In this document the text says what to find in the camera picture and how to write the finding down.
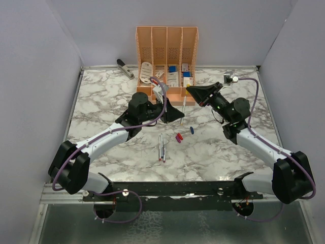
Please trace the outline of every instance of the gray wall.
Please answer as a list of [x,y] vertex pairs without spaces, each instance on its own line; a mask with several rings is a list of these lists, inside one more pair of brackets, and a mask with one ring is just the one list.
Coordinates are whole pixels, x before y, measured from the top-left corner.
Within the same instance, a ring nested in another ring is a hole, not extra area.
[[87,66],[136,64],[138,25],[198,26],[198,65],[261,65],[296,0],[47,2]]
[[324,0],[298,1],[261,68],[283,145],[309,158],[317,186],[311,203],[321,230],[325,230],[324,9]]
[[0,2],[0,236],[28,243],[81,62],[44,0]]

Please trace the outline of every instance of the wooden box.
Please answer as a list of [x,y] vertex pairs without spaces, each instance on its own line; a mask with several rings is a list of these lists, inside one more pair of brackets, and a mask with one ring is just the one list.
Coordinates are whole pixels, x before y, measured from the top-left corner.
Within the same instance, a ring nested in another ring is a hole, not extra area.
[[[172,105],[183,105],[186,87],[183,86],[182,64],[188,64],[193,85],[195,85],[195,65],[197,57],[199,33],[197,27],[165,27],[165,26],[138,26],[136,42],[138,52],[139,78],[137,92],[144,92],[149,100],[155,103],[153,85],[140,80],[141,64],[152,64],[153,75],[159,70],[164,74],[160,81],[168,84],[168,67],[176,66],[178,71],[178,86],[169,87],[167,97]],[[186,104],[194,105],[195,101],[190,94],[186,95]]]

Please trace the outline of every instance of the red object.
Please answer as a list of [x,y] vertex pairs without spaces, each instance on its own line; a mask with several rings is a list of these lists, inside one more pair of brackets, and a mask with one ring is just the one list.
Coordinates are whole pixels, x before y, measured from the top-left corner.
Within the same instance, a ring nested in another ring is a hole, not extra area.
[[183,140],[183,137],[181,136],[181,134],[177,134],[177,136],[179,137],[179,139]]
[[178,143],[181,143],[181,139],[179,139],[178,136],[176,136],[175,138],[176,138],[176,140],[178,141]]

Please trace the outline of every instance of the marble tabletop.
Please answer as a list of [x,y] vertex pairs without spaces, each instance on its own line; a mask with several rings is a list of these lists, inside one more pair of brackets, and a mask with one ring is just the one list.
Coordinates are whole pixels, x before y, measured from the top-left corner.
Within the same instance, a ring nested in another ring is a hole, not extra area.
[[[135,79],[129,80],[118,69],[85,70],[69,129],[68,140],[78,142],[109,127],[126,109],[136,92],[138,69],[131,69]],[[232,72],[239,77],[258,79],[254,69],[198,69],[197,85],[223,82],[223,75]],[[247,98],[252,103],[255,82],[240,81],[222,91],[232,101]],[[251,121],[253,128],[278,144],[273,122],[262,92],[258,94]],[[260,159],[248,150],[224,137],[222,125],[217,123],[210,107],[187,106],[183,126],[180,122],[146,127],[132,140],[120,144],[101,155],[90,165],[90,171],[101,172],[112,181],[202,181],[232,180],[248,172],[271,173]],[[158,160],[158,136],[167,138],[166,162]],[[181,133],[184,140],[175,139]]]

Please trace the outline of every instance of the blue eraser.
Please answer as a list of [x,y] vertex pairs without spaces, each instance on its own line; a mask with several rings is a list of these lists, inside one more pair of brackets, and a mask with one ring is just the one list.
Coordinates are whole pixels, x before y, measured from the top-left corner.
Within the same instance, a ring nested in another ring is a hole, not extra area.
[[172,73],[172,72],[176,72],[176,66],[169,66],[169,72]]
[[183,77],[191,77],[189,72],[183,72]]

